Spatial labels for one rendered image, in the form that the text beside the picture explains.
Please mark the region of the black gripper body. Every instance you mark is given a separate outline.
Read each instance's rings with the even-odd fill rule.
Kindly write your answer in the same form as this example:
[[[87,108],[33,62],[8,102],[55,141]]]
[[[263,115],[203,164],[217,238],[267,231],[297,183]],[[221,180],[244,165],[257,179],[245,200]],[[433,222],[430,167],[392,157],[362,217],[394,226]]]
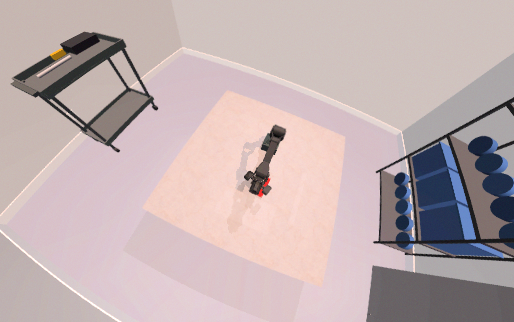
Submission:
[[[253,178],[253,175],[254,173],[252,171],[248,171],[245,176],[244,176],[244,179],[246,179],[247,181],[249,181],[249,179]],[[271,191],[272,187],[270,187],[268,184],[266,185],[266,187],[263,186],[264,184],[262,184],[262,193],[267,196],[267,194]]]

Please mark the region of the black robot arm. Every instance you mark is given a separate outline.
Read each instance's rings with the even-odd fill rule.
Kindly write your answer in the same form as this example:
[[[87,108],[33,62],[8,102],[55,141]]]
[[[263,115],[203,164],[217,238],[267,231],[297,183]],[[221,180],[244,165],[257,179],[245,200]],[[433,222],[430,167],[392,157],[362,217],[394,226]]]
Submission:
[[[273,154],[275,152],[275,149],[277,145],[279,145],[279,142],[283,141],[285,135],[286,135],[286,128],[279,126],[277,124],[273,125],[271,131],[270,131],[270,144],[267,149],[267,152],[265,154],[265,157],[263,159],[263,162],[259,164],[259,166],[256,168],[252,180],[252,185],[250,187],[249,192],[254,195],[259,195],[259,192],[261,190],[262,184],[265,185],[265,183],[268,181],[268,178],[270,176],[269,172],[269,164],[271,162],[271,159],[273,157]]]

